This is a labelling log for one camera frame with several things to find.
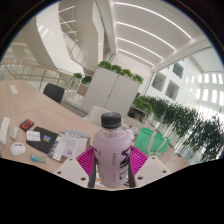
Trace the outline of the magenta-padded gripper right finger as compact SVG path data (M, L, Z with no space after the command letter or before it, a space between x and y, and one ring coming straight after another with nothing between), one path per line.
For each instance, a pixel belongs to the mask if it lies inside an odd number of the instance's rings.
M130 188L143 187L169 174L170 171L157 156L148 157L134 146L131 147L128 167L128 185Z

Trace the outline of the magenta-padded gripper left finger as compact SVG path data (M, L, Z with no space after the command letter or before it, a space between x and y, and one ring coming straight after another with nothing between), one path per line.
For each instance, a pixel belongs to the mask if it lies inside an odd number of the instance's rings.
M96 180L94 149L86 150L75 159L66 159L54 174L81 187L93 188Z

